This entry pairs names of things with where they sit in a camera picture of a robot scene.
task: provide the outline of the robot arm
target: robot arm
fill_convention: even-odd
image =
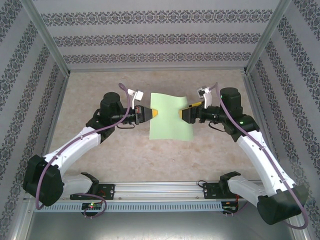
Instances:
[[[199,88],[197,92],[204,101],[182,109],[180,117],[189,124],[194,124],[196,119],[199,119],[199,123],[204,123],[205,121],[210,121],[213,124],[221,123],[224,126],[225,132],[247,154],[263,183],[263,186],[258,186],[234,171],[220,177],[219,186],[221,191],[223,193],[231,192],[248,200],[257,207],[260,216],[269,225],[300,214],[301,210],[299,206],[278,176],[264,151],[247,135],[235,127],[221,106],[211,106],[212,99],[209,96],[211,93],[208,87]],[[302,206],[304,206],[308,198],[308,190],[303,185],[297,186],[286,174],[266,145],[255,120],[251,116],[243,114],[241,95],[238,90],[233,87],[223,88],[220,91],[220,97],[235,122],[267,151],[272,162],[282,174],[284,181],[298,197]]]
[[[131,101],[132,106],[134,106],[135,100],[140,101],[143,96],[143,93],[138,90],[133,91],[128,89],[128,94],[133,96]],[[59,149],[43,157],[35,155],[28,161],[23,181],[23,189],[35,197],[40,175],[46,165],[55,157],[45,172],[40,189],[39,200],[45,206],[51,206],[59,198],[76,193],[95,195],[95,191],[97,190],[95,186],[99,184],[99,181],[95,177],[85,172],[78,176],[64,176],[64,174],[83,154],[108,138],[115,131],[115,127],[92,134],[90,133],[117,123],[124,117],[126,111],[127,108],[122,106],[120,96],[117,93],[106,93],[100,103],[100,108],[95,111],[93,117],[86,123],[86,127],[84,127],[79,134]],[[154,109],[136,105],[130,107],[128,115],[122,124],[135,123],[138,125],[149,121],[157,114],[158,112]]]

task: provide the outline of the patterned wallpaper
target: patterned wallpaper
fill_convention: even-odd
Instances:
[[[36,0],[71,70],[245,67],[279,0]]]
[[[294,0],[251,78],[280,164],[309,188],[312,239],[320,239],[320,7]]]
[[[0,0],[0,240],[22,202],[27,161],[42,155],[65,81],[18,0]]]

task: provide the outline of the black mounting bracket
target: black mounting bracket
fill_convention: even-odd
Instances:
[[[232,192],[223,193],[218,182],[206,182],[202,185],[204,199],[236,199]]]
[[[113,200],[115,196],[115,186],[114,184],[103,184],[99,183],[97,186],[97,192],[94,195],[103,197],[105,200]],[[71,200],[95,200],[96,198],[90,196],[82,196],[78,194],[70,195]]]

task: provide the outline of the black joint housing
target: black joint housing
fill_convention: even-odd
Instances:
[[[306,204],[309,190],[304,186],[295,186],[292,191],[302,206]],[[269,225],[299,215],[301,210],[288,190],[278,192],[273,196],[259,196],[257,209],[261,218]]]
[[[247,133],[260,130],[258,124],[252,116],[243,114],[243,116],[234,120]],[[236,128],[236,126],[230,120],[226,120],[222,123],[222,125],[224,126],[225,132],[232,137],[234,142],[236,142],[240,136],[245,136],[245,134]]]
[[[101,120],[100,116],[95,113],[95,115],[93,115],[93,118],[91,118],[85,124],[85,126],[86,127],[91,127],[91,128],[93,128],[95,130],[106,127],[106,125],[103,124],[100,120]],[[115,131],[115,127],[111,127],[111,128],[106,129],[106,130],[99,131],[100,138],[101,138],[100,143],[102,143],[104,140],[106,140],[114,131]]]
[[[100,102],[100,116],[108,119],[110,116],[124,113],[124,107],[120,101],[120,95],[116,92],[107,92]]]
[[[48,163],[44,157],[34,155],[26,167],[22,188],[36,197],[39,178]],[[50,166],[45,172],[39,195],[39,201],[45,206],[51,206],[61,197],[64,191],[60,170],[58,166]]]
[[[233,118],[242,116],[241,94],[234,87],[225,87],[220,90],[221,99]]]
[[[230,189],[228,186],[228,180],[235,176],[241,176],[241,174],[237,171],[232,171],[220,176],[219,187],[224,195],[230,193]]]
[[[88,192],[86,192],[87,194],[92,194],[92,195],[97,195],[98,194],[98,190],[99,190],[99,180],[96,179],[94,176],[92,176],[91,174],[87,173],[87,172],[82,172],[82,175],[86,176],[87,178],[89,178],[92,182],[92,185],[89,189]]]

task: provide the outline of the metal floor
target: metal floor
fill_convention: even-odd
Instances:
[[[291,240],[282,223],[269,226],[249,205],[234,217],[221,212],[106,212],[94,219],[81,213],[35,212],[28,240]]]

